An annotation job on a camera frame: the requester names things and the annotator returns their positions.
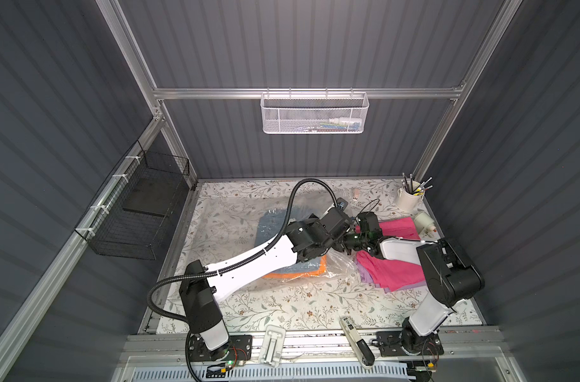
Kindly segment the purple trousers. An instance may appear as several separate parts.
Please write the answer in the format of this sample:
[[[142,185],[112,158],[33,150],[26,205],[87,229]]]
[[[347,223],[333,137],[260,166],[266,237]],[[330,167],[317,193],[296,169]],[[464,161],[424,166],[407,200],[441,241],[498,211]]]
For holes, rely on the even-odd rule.
[[[420,283],[406,284],[406,285],[402,285],[402,286],[395,286],[392,288],[384,287],[378,283],[375,283],[372,276],[368,272],[368,270],[366,270],[361,264],[357,265],[357,269],[358,269],[358,274],[360,275],[360,279],[363,283],[372,284],[378,288],[382,288],[385,291],[385,293],[391,293],[391,292],[395,292],[395,291],[404,291],[404,290],[408,290],[408,289],[426,286],[426,282],[421,281]]]

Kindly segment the orange garment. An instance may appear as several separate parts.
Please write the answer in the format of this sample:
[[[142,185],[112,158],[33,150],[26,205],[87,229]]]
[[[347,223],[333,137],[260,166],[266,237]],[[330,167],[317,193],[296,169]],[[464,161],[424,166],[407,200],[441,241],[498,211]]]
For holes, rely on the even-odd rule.
[[[326,263],[326,256],[318,257],[270,272],[264,276],[264,279],[298,279],[320,276],[326,272]]]

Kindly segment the pink trousers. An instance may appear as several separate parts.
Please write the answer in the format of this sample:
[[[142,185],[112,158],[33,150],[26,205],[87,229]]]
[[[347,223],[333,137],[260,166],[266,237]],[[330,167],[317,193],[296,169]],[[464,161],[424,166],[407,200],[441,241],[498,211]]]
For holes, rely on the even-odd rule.
[[[395,221],[383,221],[380,226],[384,235],[420,240],[414,222],[410,217]],[[420,265],[401,260],[377,259],[368,255],[366,251],[357,252],[356,264],[361,264],[368,270],[374,282],[383,287],[400,287],[425,281]]]

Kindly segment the blue jeans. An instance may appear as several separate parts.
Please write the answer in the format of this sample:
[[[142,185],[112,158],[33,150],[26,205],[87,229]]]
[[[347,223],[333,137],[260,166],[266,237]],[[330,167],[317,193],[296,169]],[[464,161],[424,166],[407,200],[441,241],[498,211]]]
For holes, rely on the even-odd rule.
[[[285,209],[271,209],[259,219],[256,229],[255,246],[272,239],[279,232],[285,213]],[[316,214],[316,211],[313,208],[299,205],[298,207],[292,208],[290,221],[302,221],[314,214]]]

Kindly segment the clear plastic vacuum bag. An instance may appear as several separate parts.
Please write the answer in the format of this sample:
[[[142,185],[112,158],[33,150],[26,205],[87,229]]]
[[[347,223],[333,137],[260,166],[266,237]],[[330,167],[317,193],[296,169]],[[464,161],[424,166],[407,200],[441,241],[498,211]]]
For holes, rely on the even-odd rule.
[[[271,209],[287,209],[288,197],[207,197],[201,194],[188,226],[177,266],[182,275],[189,263],[200,260],[204,266],[224,262],[255,246],[259,219]],[[346,252],[330,249],[326,253],[327,269],[323,275],[298,279],[264,279],[260,277],[236,289],[226,299],[241,292],[281,291],[288,287],[319,288],[348,279],[358,280],[355,258]]]

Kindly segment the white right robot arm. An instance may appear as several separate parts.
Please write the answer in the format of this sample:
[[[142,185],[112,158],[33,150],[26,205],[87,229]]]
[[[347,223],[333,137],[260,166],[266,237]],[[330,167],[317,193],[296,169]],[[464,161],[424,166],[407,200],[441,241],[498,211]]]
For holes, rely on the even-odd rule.
[[[436,331],[455,305],[485,287],[478,267],[452,238],[422,240],[409,218],[380,222],[373,212],[359,213],[357,227],[345,237],[356,253],[362,279],[385,291],[426,287],[419,307],[402,323],[396,343],[410,355],[436,349]]]

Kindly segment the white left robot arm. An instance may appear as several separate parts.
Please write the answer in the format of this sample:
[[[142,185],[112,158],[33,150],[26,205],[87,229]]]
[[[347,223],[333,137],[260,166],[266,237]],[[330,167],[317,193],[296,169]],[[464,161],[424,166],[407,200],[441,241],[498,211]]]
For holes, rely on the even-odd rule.
[[[199,336],[210,353],[224,353],[230,339],[219,303],[265,275],[323,256],[331,248],[338,251],[352,225],[352,219],[342,209],[332,207],[321,217],[312,214],[303,221],[285,224],[280,237],[232,259],[206,267],[199,260],[189,264],[186,276],[213,274],[180,284],[190,333]]]

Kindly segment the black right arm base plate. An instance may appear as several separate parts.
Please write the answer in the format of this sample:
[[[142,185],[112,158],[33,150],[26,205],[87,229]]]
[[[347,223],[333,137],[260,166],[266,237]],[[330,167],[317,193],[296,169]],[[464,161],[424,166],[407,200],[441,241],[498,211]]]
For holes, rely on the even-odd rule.
[[[408,330],[378,331],[370,344],[379,349],[382,357],[444,355],[444,348],[437,334],[418,336]]]

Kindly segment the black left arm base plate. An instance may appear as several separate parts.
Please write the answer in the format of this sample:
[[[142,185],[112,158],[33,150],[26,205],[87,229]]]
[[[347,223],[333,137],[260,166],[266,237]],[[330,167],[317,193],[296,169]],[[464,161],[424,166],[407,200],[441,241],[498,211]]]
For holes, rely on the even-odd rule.
[[[191,362],[250,361],[253,349],[252,335],[231,335],[217,350],[209,350],[201,336],[191,335],[187,344],[187,357]]]

